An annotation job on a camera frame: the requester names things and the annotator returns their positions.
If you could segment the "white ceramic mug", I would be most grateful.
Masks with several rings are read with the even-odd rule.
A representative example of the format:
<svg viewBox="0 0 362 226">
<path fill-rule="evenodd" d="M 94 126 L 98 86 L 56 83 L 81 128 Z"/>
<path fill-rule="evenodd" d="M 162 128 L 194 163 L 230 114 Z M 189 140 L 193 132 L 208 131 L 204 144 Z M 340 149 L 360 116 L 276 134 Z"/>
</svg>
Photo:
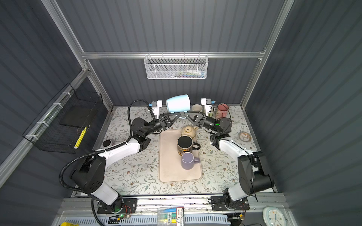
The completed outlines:
<svg viewBox="0 0 362 226">
<path fill-rule="evenodd" d="M 191 110 L 193 112 L 202 112 L 203 111 L 203 106 L 199 105 L 199 104 L 195 104 L 192 106 Z"/>
</svg>

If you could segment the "light blue mug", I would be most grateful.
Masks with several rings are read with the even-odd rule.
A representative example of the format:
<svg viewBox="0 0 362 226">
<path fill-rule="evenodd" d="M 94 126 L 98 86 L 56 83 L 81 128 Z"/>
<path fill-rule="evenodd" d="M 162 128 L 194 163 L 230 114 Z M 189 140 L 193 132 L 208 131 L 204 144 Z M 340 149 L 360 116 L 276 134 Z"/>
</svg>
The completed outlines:
<svg viewBox="0 0 362 226">
<path fill-rule="evenodd" d="M 184 94 L 169 98 L 166 100 L 166 107 L 171 113 L 187 112 L 191 108 L 189 96 Z"/>
</svg>

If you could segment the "pink ceramic mug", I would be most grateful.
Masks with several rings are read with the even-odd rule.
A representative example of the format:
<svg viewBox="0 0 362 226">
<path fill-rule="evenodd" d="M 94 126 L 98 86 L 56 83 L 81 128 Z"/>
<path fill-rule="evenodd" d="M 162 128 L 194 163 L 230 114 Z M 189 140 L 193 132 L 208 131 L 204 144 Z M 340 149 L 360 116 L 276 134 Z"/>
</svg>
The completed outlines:
<svg viewBox="0 0 362 226">
<path fill-rule="evenodd" d="M 229 106 L 227 104 L 218 104 L 217 112 L 216 112 L 216 119 L 225 118 L 229 115 Z"/>
</svg>

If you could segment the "black floral mug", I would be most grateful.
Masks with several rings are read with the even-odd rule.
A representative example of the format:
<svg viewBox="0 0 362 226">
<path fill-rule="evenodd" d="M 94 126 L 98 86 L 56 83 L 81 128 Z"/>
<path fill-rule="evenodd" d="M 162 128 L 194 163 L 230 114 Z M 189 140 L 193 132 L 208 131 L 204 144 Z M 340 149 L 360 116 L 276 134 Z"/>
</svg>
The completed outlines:
<svg viewBox="0 0 362 226">
<path fill-rule="evenodd" d="M 180 156 L 184 153 L 192 153 L 201 148 L 201 145 L 197 142 L 194 142 L 192 137 L 188 135 L 182 135 L 177 140 L 177 151 Z"/>
</svg>

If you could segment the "purple ceramic mug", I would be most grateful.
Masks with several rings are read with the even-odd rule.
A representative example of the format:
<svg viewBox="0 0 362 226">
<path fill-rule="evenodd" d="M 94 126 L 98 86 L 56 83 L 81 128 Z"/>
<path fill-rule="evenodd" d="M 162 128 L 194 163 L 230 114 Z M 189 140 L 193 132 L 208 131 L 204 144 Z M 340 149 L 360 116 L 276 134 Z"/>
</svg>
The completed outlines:
<svg viewBox="0 0 362 226">
<path fill-rule="evenodd" d="M 195 157 L 192 153 L 185 152 L 182 155 L 181 165 L 182 165 L 183 169 L 190 170 L 190 169 L 192 169 L 194 167 L 194 165 L 196 163 L 200 163 L 200 160 L 199 160 L 199 158 Z"/>
</svg>

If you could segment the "light green mug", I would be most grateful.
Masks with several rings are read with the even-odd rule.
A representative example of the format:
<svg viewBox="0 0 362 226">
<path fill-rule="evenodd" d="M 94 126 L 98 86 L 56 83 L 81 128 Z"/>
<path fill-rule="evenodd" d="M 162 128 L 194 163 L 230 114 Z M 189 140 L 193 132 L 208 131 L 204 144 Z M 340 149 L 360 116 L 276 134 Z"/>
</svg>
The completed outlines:
<svg viewBox="0 0 362 226">
<path fill-rule="evenodd" d="M 217 116 L 217 106 L 213 105 L 210 112 L 210 117 L 215 119 L 216 116 Z"/>
</svg>

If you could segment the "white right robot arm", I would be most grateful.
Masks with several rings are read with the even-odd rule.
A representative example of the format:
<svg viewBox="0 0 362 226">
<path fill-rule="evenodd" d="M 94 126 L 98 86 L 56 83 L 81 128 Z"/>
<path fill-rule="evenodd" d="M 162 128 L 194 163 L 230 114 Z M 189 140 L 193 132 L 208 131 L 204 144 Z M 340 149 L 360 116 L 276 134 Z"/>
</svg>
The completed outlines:
<svg viewBox="0 0 362 226">
<path fill-rule="evenodd" d="M 226 189 L 226 198 L 239 201 L 247 196 L 274 187 L 274 179 L 266 156 L 262 152 L 252 152 L 231 140 L 230 118 L 214 119 L 200 112 L 185 112 L 185 117 L 195 126 L 214 131 L 210 135 L 211 145 L 225 152 L 238 164 L 239 181 Z"/>
</svg>

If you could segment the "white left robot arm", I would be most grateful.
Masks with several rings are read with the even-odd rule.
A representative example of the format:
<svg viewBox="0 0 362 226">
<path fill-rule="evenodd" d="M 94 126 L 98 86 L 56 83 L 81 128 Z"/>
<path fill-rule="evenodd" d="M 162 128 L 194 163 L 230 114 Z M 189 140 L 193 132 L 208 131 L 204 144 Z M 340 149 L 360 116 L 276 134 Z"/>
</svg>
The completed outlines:
<svg viewBox="0 0 362 226">
<path fill-rule="evenodd" d="M 149 143 L 149 135 L 165 131 L 170 128 L 182 113 L 190 110 L 190 101 L 182 100 L 184 96 L 177 96 L 166 101 L 167 112 L 160 114 L 159 108 L 162 101 L 157 101 L 156 106 L 148 105 L 152 120 L 142 118 L 132 120 L 128 114 L 130 135 L 126 141 L 82 155 L 67 163 L 60 171 L 58 180 L 69 190 L 82 192 L 91 198 L 109 206 L 113 213 L 120 212 L 124 207 L 122 196 L 104 181 L 107 167 L 113 163 L 145 150 Z"/>
</svg>

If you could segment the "clear tape roll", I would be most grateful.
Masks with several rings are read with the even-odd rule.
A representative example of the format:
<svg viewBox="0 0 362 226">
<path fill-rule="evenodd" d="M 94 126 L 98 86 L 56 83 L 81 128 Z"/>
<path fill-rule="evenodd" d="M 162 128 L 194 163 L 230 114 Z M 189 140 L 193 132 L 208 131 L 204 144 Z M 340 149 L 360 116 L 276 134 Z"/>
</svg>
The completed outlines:
<svg viewBox="0 0 362 226">
<path fill-rule="evenodd" d="M 250 142 L 252 140 L 252 136 L 251 136 L 250 133 L 242 131 L 242 132 L 239 133 L 239 139 L 242 142 L 247 143 L 247 142 Z"/>
</svg>

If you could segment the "beige plastic tray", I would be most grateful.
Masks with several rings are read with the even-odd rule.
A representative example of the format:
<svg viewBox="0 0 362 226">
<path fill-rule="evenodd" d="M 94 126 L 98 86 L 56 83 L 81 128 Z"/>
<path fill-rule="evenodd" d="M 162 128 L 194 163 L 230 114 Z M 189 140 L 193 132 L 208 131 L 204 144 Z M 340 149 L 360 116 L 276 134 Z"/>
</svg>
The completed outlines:
<svg viewBox="0 0 362 226">
<path fill-rule="evenodd" d="M 182 156 L 178 153 L 177 139 L 182 130 L 163 131 L 159 138 L 158 178 L 163 183 L 198 180 L 202 178 L 202 165 L 196 163 L 192 169 L 182 167 Z"/>
</svg>

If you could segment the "small black round disc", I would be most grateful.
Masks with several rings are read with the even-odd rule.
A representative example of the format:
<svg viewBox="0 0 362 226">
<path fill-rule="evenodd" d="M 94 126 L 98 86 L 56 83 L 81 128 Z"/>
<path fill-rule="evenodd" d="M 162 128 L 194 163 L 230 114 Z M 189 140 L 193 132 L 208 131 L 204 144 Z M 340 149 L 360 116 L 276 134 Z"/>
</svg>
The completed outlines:
<svg viewBox="0 0 362 226">
<path fill-rule="evenodd" d="M 111 147 L 113 145 L 113 141 L 108 139 L 108 140 L 105 140 L 103 143 L 102 143 L 102 147 L 103 148 L 108 148 L 108 147 Z"/>
</svg>

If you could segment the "yellow marker pen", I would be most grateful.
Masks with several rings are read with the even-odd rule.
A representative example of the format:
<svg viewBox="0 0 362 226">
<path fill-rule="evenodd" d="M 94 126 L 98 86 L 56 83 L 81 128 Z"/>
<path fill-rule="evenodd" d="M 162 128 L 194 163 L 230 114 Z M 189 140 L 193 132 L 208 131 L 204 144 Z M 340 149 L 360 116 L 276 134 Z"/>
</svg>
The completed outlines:
<svg viewBox="0 0 362 226">
<path fill-rule="evenodd" d="M 87 132 L 87 127 L 85 127 L 85 128 L 82 130 L 82 132 L 80 133 L 80 135 L 79 135 L 79 137 L 78 137 L 78 139 L 77 139 L 77 141 L 76 141 L 76 143 L 75 143 L 75 145 L 74 145 L 74 149 L 78 149 L 78 148 L 79 148 L 80 144 L 81 144 L 82 141 L 83 141 L 83 138 L 84 138 L 86 132 Z"/>
</svg>

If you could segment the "clear box of markers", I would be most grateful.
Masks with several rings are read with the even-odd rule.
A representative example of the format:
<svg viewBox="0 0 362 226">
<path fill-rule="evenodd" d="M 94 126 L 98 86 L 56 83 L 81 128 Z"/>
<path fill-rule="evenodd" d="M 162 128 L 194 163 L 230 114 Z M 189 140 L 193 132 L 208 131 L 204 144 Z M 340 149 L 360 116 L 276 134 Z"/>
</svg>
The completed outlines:
<svg viewBox="0 0 362 226">
<path fill-rule="evenodd" d="M 161 208 L 157 211 L 158 226 L 184 226 L 184 208 Z"/>
</svg>

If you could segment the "white analog clock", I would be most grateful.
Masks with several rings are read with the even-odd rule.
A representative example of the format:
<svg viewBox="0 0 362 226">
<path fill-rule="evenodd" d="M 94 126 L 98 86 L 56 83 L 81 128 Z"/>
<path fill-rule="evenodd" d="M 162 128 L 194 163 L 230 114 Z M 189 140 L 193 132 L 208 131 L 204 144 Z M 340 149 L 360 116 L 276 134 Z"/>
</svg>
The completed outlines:
<svg viewBox="0 0 362 226">
<path fill-rule="evenodd" d="M 267 226 L 287 225 L 283 212 L 276 207 L 265 207 L 263 209 L 263 220 Z"/>
</svg>

